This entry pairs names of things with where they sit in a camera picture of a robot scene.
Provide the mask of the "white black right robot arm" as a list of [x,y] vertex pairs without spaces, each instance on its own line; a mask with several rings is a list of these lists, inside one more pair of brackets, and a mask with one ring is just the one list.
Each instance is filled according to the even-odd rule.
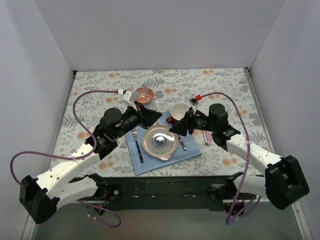
[[237,172],[228,177],[216,194],[237,199],[243,194],[268,198],[278,209],[284,210],[310,193],[299,161],[289,155],[283,157],[250,143],[240,131],[229,124],[228,113],[222,104],[212,104],[208,115],[189,109],[184,117],[170,128],[171,133],[181,136],[194,130],[211,132],[214,143],[255,167],[260,175]]

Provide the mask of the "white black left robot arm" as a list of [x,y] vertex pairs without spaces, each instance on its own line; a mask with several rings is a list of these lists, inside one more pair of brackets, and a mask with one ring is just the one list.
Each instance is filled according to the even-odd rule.
[[36,224],[50,219],[58,208],[73,201],[91,197],[95,200],[105,198],[107,182],[96,173],[72,182],[78,174],[98,163],[117,146],[117,139],[135,127],[151,127],[161,112],[147,109],[138,104],[129,106],[125,112],[117,108],[105,111],[93,135],[85,140],[70,160],[65,160],[36,176],[26,176],[21,180],[19,201]]

